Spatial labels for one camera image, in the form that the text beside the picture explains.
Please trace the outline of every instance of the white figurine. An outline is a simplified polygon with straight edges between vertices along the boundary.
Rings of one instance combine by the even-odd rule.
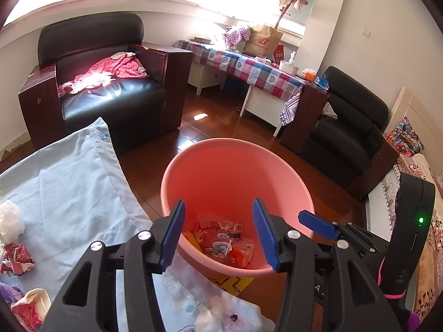
[[[294,67],[293,63],[294,63],[294,59],[295,59],[295,51],[291,52],[291,58],[288,61],[288,65]]]

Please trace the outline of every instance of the wooden floor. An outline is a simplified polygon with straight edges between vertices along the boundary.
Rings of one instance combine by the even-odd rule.
[[[239,117],[236,107],[244,96],[220,91],[217,87],[203,90],[196,96],[189,87],[185,101],[182,125],[165,136],[119,156],[123,172],[140,205],[154,220],[162,215],[160,183],[171,159],[192,144],[216,137],[230,137],[261,145],[283,158],[305,182],[315,213],[329,221],[366,224],[364,204],[336,185],[321,172],[294,155],[272,136],[275,128],[256,116]],[[195,121],[194,116],[206,113],[208,117]],[[29,142],[0,162],[0,172],[34,151]],[[316,241],[323,242],[317,236]],[[284,289],[284,275],[256,278],[239,297],[261,307],[263,315],[276,320]],[[321,307],[315,306],[313,331],[321,330]]]

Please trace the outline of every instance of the light blue bedsheet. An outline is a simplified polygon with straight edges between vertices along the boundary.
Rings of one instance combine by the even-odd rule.
[[[23,211],[25,233],[19,241],[37,264],[21,277],[0,276],[0,282],[25,292],[43,288],[51,300],[93,241],[124,243],[152,225],[129,188],[101,118],[1,174],[0,203],[7,199]],[[197,325],[208,318],[205,331],[273,330],[257,306],[222,291],[178,255],[165,274],[154,275],[154,284],[167,332],[202,330]],[[121,332],[127,331],[123,294],[119,272]],[[238,328],[229,325],[234,313]]]

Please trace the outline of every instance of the white container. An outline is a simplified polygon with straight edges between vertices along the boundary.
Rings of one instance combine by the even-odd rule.
[[[289,75],[297,75],[298,67],[292,67],[288,65],[287,61],[280,61],[280,70],[289,74]]]

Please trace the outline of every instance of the light switch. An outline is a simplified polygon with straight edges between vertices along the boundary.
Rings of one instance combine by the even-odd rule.
[[[362,28],[362,35],[366,36],[367,38],[369,38],[371,36],[371,30],[369,30],[368,27],[363,26],[363,28]]]

